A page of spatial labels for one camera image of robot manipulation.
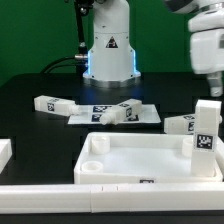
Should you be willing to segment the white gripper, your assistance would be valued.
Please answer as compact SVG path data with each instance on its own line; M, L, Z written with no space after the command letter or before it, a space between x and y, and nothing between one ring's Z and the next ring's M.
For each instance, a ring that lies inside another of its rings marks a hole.
M188 22L191 65L196 74L206 74L212 97L223 94L224 11L207 11Z

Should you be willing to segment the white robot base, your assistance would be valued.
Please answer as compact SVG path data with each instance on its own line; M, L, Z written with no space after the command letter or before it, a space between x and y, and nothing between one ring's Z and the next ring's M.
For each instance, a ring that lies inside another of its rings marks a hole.
M83 79L103 88L136 83L136 53L130 45L130 8L126 0L95 0L93 4L94 42L88 51L88 68Z

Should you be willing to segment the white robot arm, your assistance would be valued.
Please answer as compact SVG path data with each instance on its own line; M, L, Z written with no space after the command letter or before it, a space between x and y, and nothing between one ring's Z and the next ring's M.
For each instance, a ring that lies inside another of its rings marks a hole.
M224 0L163 0L173 13L195 16L188 21L190 59L195 74L205 74L212 97L224 86Z

